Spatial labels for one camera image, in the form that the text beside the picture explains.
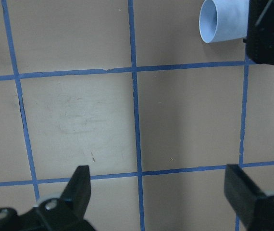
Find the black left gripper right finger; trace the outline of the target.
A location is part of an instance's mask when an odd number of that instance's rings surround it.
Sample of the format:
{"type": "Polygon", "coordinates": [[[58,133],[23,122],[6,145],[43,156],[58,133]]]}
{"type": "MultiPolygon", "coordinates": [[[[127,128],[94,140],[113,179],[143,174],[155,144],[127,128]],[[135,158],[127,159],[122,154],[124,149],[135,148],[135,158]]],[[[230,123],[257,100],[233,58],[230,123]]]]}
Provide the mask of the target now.
{"type": "Polygon", "coordinates": [[[239,165],[226,166],[224,195],[247,231],[274,231],[274,193],[265,193],[239,165]]]}

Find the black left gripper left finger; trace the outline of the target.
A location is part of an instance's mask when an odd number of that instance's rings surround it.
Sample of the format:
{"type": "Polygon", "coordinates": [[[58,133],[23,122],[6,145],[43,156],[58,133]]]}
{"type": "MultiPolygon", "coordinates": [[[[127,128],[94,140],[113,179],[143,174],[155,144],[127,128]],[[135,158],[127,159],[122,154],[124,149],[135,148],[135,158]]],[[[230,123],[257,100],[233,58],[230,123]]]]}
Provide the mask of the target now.
{"type": "Polygon", "coordinates": [[[22,215],[0,207],[0,231],[93,231],[84,219],[90,197],[89,166],[78,166],[59,198],[46,199],[22,215]]]}

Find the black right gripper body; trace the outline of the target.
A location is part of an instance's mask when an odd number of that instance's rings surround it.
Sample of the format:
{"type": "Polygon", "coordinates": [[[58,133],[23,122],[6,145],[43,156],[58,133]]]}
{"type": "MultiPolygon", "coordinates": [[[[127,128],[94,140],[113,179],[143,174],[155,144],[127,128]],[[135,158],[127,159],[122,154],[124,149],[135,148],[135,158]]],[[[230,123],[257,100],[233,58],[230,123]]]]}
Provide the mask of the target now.
{"type": "Polygon", "coordinates": [[[256,64],[274,65],[274,0],[250,0],[246,54],[256,64]]]}

